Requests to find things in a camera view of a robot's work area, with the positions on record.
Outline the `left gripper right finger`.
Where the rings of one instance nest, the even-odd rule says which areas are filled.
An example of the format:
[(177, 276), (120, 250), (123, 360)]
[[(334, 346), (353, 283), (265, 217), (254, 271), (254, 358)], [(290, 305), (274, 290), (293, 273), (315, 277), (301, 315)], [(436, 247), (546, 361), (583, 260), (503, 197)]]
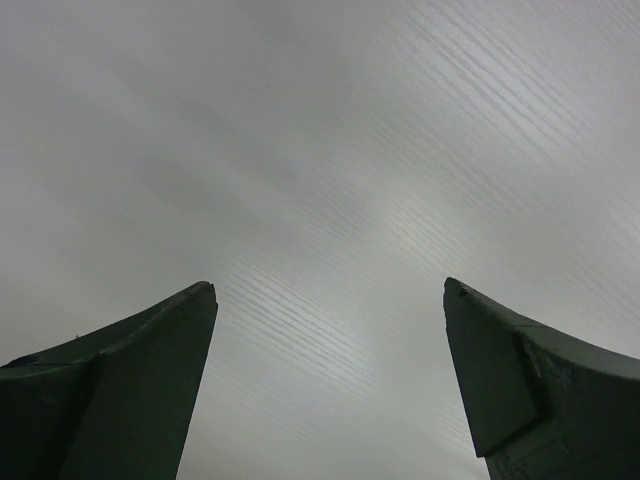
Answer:
[(491, 478), (638, 478), (638, 360), (518, 314), (452, 277), (443, 308), (474, 449)]

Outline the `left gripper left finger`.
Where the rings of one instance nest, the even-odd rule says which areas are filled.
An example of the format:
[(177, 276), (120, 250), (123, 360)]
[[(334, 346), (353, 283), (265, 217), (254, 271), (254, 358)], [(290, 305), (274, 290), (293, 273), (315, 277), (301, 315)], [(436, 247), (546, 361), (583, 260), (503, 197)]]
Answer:
[(197, 282), (3, 365), (2, 478), (176, 478), (217, 310)]

